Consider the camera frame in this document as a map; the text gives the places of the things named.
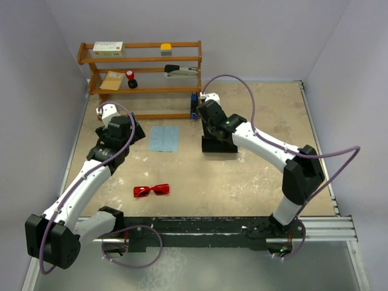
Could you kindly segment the black glasses case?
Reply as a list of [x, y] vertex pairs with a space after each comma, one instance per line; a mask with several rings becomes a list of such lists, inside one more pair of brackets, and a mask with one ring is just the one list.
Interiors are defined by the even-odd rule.
[[203, 153], [237, 153], [238, 147], [216, 138], [202, 136], [201, 149]]

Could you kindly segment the blue cleaning cloth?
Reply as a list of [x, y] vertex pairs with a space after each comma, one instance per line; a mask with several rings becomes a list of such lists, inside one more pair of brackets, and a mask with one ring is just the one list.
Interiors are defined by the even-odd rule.
[[152, 126], [148, 149], [152, 152], [177, 152], [179, 146], [178, 126]]

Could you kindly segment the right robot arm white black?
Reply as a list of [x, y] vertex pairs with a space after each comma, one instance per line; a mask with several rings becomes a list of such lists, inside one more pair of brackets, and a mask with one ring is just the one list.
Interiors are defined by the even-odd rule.
[[206, 100], [198, 106], [202, 119], [202, 151], [204, 153], [236, 153], [246, 149], [276, 167], [282, 174], [282, 198], [272, 213], [270, 232], [284, 237], [291, 230], [291, 222], [302, 206], [325, 180], [317, 159], [300, 157], [316, 156], [316, 150], [305, 145], [299, 148], [254, 129], [242, 116], [226, 116], [215, 100]]

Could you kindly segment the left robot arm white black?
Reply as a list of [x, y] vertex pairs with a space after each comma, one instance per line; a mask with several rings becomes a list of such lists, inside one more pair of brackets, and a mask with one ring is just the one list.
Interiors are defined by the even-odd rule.
[[81, 247], [106, 233], [117, 238], [124, 233], [124, 214], [102, 207], [91, 218], [78, 219], [99, 188], [116, 172], [129, 154], [129, 147], [145, 137], [130, 113], [110, 113], [96, 129], [98, 142], [89, 151], [80, 172], [65, 192], [42, 215], [30, 215], [25, 222], [27, 253], [39, 261], [48, 275], [54, 268], [69, 268]]

